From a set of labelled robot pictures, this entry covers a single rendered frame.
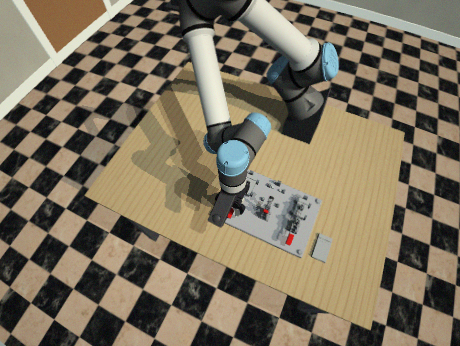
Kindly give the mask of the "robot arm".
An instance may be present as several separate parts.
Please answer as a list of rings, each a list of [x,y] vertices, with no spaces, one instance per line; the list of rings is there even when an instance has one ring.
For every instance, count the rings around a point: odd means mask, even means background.
[[[267,139],[271,124],[255,112],[242,123],[231,124],[213,42],[214,21],[220,15],[230,22],[241,22],[283,55],[266,76],[295,121],[307,119],[321,108],[324,98],[311,85],[333,79],[339,61],[331,43],[321,45],[313,38],[307,39],[266,0],[179,1],[180,29],[188,44],[208,132],[204,147],[217,154],[221,188],[237,193],[246,185],[247,170]],[[222,189],[208,218],[218,227],[224,225],[237,197]]]

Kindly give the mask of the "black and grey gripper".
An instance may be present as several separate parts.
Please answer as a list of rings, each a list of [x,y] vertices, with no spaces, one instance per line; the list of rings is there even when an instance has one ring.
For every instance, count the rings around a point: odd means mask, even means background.
[[[248,183],[248,184],[247,184]],[[248,188],[247,188],[248,187]],[[235,211],[235,216],[240,216],[243,214],[244,210],[245,210],[245,205],[243,204],[244,203],[244,195],[245,193],[247,194],[248,190],[249,190],[249,187],[250,187],[250,182],[249,181],[246,181],[246,185],[244,187],[243,190],[241,190],[240,192],[237,192],[237,193],[228,193],[226,191],[224,191],[222,188],[222,191],[228,195],[237,195],[232,207],[233,207],[233,210]],[[220,193],[220,192],[219,192]],[[218,198],[218,195],[219,193],[217,193],[216,197],[215,197],[215,200],[217,200]],[[240,193],[240,194],[238,194]],[[235,209],[236,208],[236,209]]]

